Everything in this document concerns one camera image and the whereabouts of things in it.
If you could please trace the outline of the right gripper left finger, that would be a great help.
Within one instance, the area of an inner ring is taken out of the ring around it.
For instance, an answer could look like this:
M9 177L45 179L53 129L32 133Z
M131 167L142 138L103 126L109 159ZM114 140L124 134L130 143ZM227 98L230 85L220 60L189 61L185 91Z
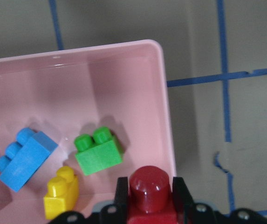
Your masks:
M117 179L114 205L116 206L117 223L126 224L128 216L128 177Z

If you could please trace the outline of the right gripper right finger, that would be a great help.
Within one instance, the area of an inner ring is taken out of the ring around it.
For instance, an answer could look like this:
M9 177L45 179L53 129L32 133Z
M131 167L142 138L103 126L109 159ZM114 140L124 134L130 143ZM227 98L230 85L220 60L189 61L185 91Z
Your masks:
M178 224L192 224L194 200L182 177L173 177L172 199L177 214Z

